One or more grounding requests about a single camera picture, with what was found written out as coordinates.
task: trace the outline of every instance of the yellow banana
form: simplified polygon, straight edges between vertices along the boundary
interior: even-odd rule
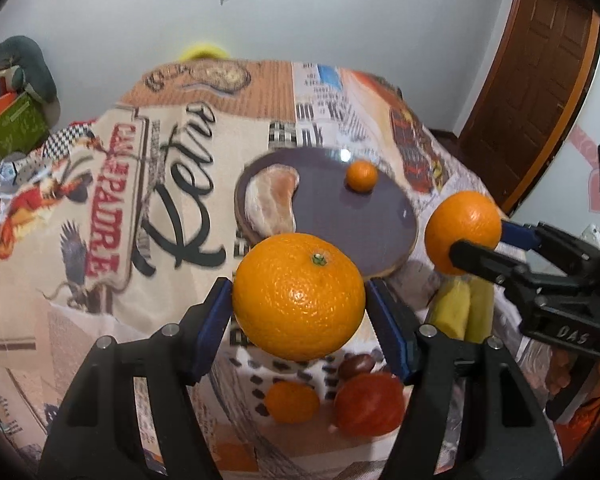
[[[449,337],[464,339],[470,305],[468,283],[461,278],[453,278],[436,294],[429,322]]]
[[[493,325],[493,283],[486,282],[477,276],[471,276],[469,289],[471,290],[471,308],[464,340],[471,343],[482,343],[491,335]]]

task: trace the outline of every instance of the orange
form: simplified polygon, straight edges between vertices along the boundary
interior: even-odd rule
[[[347,168],[347,185],[358,193],[371,191],[378,183],[378,170],[368,160],[356,160]]]
[[[448,197],[433,212],[424,231],[427,256],[445,274],[464,274],[449,259],[458,240],[469,240],[494,249],[502,236],[498,206],[477,191],[461,191]]]
[[[261,241],[235,272],[234,314],[265,352],[309,361],[335,352],[365,311],[360,272],[338,248],[312,235]]]
[[[314,418],[320,408],[320,399],[306,384],[280,381],[269,388],[264,405],[276,422],[299,424]]]

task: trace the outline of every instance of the purple plate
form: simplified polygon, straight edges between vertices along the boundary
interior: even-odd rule
[[[345,174],[353,160],[348,150],[325,148],[282,148],[254,160],[235,186],[235,217],[245,238],[252,245],[263,240],[246,221],[247,184],[267,166],[285,164],[300,174],[292,199],[296,232],[335,245],[365,278],[393,272],[406,261],[418,236],[413,207],[404,191],[382,171],[371,193],[350,190]]]

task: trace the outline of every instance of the printed tablecloth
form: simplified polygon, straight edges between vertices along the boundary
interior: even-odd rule
[[[48,171],[20,187],[0,225],[0,426],[24,456],[40,458],[62,397],[99,336],[145,337],[180,320],[216,277],[232,276],[249,250],[234,218],[238,176],[267,150],[295,146],[348,149],[404,189],[420,231],[391,280],[424,318],[440,285],[424,251],[427,220],[459,190],[487,192],[397,89],[373,75],[319,64],[160,66],[91,124],[88,136],[45,159]],[[494,330],[516,354],[517,311],[500,291],[497,298]],[[232,321],[211,373],[190,391],[223,475],[377,477],[395,433],[365,440],[331,427],[336,369],[346,352],[361,351],[382,366],[366,318],[343,349],[310,363],[265,354]],[[264,394],[289,378],[320,395],[314,420],[283,426],[270,419]],[[148,461],[160,470],[142,380],[136,405]],[[442,467],[453,459],[457,426],[450,424]]]

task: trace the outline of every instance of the green box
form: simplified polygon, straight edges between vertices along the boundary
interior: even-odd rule
[[[10,153],[29,153],[48,134],[45,117],[23,93],[0,114],[0,161]]]

